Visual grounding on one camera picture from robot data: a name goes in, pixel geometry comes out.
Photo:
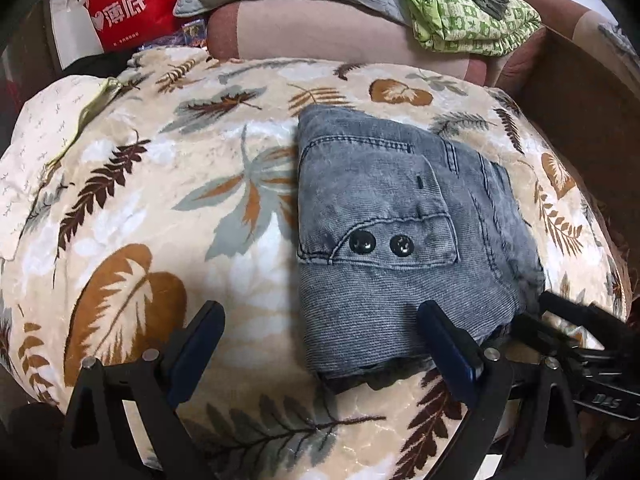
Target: silver screw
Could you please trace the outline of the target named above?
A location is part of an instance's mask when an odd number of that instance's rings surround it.
[[[497,361],[500,359],[500,352],[498,352],[495,348],[487,348],[484,350],[484,357],[489,359],[489,361]]]
[[[88,357],[85,357],[84,359],[82,359],[82,368],[86,368],[87,370],[89,368],[93,368],[95,365],[95,362],[98,359],[96,359],[94,356],[89,355]]]
[[[155,348],[148,348],[144,352],[142,352],[142,359],[145,361],[155,361],[158,359],[160,352]]]
[[[558,370],[560,367],[560,363],[555,357],[545,357],[545,365],[552,370]]]

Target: black button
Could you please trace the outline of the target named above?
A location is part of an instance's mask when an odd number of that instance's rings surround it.
[[[414,252],[414,243],[406,235],[396,235],[391,238],[391,242],[389,243],[391,247],[391,251],[396,256],[400,256],[404,258],[405,256],[409,256]]]
[[[349,247],[354,253],[369,254],[376,248],[376,237],[369,231],[354,231],[349,237]]]

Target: white heart symbol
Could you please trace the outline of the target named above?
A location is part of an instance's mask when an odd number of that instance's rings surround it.
[[[104,27],[104,14],[101,10],[95,13],[95,16],[91,17],[91,21],[94,23],[94,27],[97,30],[102,30]]]

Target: brown sofa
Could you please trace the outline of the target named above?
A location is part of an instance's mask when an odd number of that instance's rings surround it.
[[[640,84],[628,60],[598,30],[604,17],[571,0],[526,1],[544,26],[499,58],[427,52],[406,26],[327,0],[227,4],[210,16],[209,50],[219,59],[408,64],[502,88],[582,177],[620,249],[619,259],[628,261],[635,286],[640,269]]]

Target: green folded quilt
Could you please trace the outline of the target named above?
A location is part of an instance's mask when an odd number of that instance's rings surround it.
[[[415,39],[436,52],[503,56],[541,23],[536,9],[523,0],[408,0],[408,6]]]

